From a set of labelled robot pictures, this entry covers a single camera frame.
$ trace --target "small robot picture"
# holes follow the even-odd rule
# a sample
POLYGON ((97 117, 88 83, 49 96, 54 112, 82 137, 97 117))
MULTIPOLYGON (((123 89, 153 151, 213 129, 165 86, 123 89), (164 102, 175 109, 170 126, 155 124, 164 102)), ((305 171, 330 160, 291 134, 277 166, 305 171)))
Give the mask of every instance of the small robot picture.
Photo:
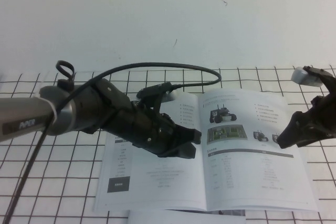
POLYGON ((235 114, 230 114, 230 111, 224 107, 219 108, 217 105, 217 110, 210 111, 210 122, 211 123, 221 123, 222 121, 236 121, 237 116, 235 114))
POLYGON ((273 140, 273 142, 278 143, 278 136, 279 135, 272 134, 272 140, 273 140))
POLYGON ((264 133, 262 133, 261 131, 260 132, 259 131, 257 131, 257 132, 254 131, 253 132, 253 137, 260 142, 268 142, 268 138, 265 137, 264 133))

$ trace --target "black robotic claw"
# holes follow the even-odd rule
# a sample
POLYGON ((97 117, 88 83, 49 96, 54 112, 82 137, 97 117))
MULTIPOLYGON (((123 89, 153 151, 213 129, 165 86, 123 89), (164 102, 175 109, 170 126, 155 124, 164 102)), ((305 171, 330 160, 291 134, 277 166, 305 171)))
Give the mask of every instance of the black robotic claw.
POLYGON ((278 136, 277 142, 281 148, 297 144, 298 147, 336 137, 336 78, 330 73, 311 67, 300 70, 303 75, 293 74, 298 84, 318 86, 323 83, 329 90, 325 97, 317 96, 311 103, 312 108, 303 113, 293 114, 288 126, 278 136))

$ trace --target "robot image on page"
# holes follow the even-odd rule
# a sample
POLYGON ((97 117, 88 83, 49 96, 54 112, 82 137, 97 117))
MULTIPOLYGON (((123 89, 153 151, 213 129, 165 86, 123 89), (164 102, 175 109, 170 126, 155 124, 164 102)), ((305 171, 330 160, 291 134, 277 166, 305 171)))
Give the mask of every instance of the robot image on page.
POLYGON ((211 110, 210 111, 210 122, 211 123, 221 123, 222 121, 226 122, 226 121, 236 121, 237 120, 237 116, 235 114, 230 114, 230 111, 224 107, 219 108, 219 106, 217 105, 217 109, 216 110, 211 110))
POLYGON ((207 144, 226 140, 247 140, 241 124, 222 125, 208 129, 207 144))
POLYGON ((261 131, 254 131, 253 137, 260 142, 268 142, 268 137, 265 137, 264 133, 261 131))

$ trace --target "wire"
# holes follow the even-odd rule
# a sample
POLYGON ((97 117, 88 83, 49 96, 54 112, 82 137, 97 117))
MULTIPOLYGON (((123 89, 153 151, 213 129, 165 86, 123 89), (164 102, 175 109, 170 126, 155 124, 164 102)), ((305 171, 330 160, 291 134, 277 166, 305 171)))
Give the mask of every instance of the wire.
POLYGON ((95 84, 100 79, 104 78, 105 76, 108 76, 110 74, 113 74, 115 72, 119 72, 121 70, 131 69, 131 68, 141 68, 141 67, 168 67, 168 68, 186 68, 186 69, 193 69, 193 70, 199 70, 207 73, 211 73, 218 77, 217 80, 214 81, 208 81, 206 83, 189 83, 189 84, 176 84, 173 85, 174 89, 179 89, 182 87, 196 87, 196 86, 208 86, 212 84, 216 84, 222 80, 222 76, 220 73, 216 72, 215 70, 209 69, 209 68, 203 68, 199 66, 194 65, 188 65, 188 64, 179 64, 179 63, 167 63, 167 62, 142 62, 142 63, 133 63, 128 64, 116 68, 112 68, 108 71, 105 71, 96 77, 92 78, 91 80, 84 83, 82 86, 77 88, 74 92, 72 92, 67 98, 65 98, 56 108, 57 114, 60 113, 60 111, 70 102, 74 97, 76 97, 80 92, 82 92, 87 87, 95 84))
MULTIPOLYGON (((116 68, 112 68, 110 70, 107 70, 99 75, 97 75, 96 77, 90 79, 89 81, 87 81, 86 83, 84 83, 83 85, 81 85, 79 88, 77 88, 75 91, 73 91, 67 98, 65 98, 57 107, 56 107, 56 113, 59 114, 61 112, 61 110, 76 96, 78 96, 85 88, 92 86, 93 84, 95 84, 97 81, 99 81, 100 79, 104 78, 105 76, 108 76, 110 74, 122 71, 122 70, 126 70, 126 69, 131 69, 131 68, 141 68, 141 67, 169 67, 169 68, 185 68, 185 69, 193 69, 193 70, 199 70, 202 72, 207 72, 210 74, 213 74, 217 77, 217 80, 214 81, 208 81, 205 83, 202 82, 198 82, 198 83, 189 83, 189 84, 175 84, 173 85, 174 89, 179 89, 182 87, 196 87, 196 86, 208 86, 208 85, 212 85, 212 84, 216 84, 218 82, 220 82, 222 80, 222 76, 220 73, 216 72, 215 70, 209 69, 209 68, 204 68, 204 67, 199 67, 199 66, 194 66, 194 65, 188 65, 188 64, 179 64, 179 63, 166 63, 166 62, 141 62, 141 63, 133 63, 133 64, 128 64, 128 65, 124 65, 124 66, 120 66, 120 67, 116 67, 116 68)), ((28 178, 29 172, 34 164, 34 161, 38 155, 38 152, 44 142, 44 139, 46 138, 46 135, 48 133, 48 130, 50 128, 50 126, 52 125, 52 121, 54 119, 54 114, 51 114, 50 117, 47 120, 46 123, 46 127, 42 132, 42 135, 40 137, 40 139, 37 142, 37 145, 28 161, 27 167, 25 169, 25 172, 22 176, 22 179, 17 187, 17 190, 15 191, 15 195, 12 199, 12 201, 9 203, 8 209, 7 209, 7 213, 6 216, 4 218, 3 224, 9 224, 12 215, 14 213, 15 207, 19 201, 21 192, 25 186, 26 180, 28 178)))

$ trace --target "booklet page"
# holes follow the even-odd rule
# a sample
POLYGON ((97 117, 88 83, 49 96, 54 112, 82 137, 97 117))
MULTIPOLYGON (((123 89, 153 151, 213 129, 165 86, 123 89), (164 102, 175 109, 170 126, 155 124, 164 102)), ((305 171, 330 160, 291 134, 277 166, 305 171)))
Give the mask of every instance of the booklet page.
POLYGON ((298 148, 277 144, 289 122, 282 97, 216 90, 199 107, 208 210, 317 210, 298 148))
MULTIPOLYGON (((197 96, 181 92, 162 103, 161 112, 184 127, 200 130, 197 96)), ((195 159, 159 158, 110 135, 107 140, 96 210, 205 209, 201 146, 195 159)))

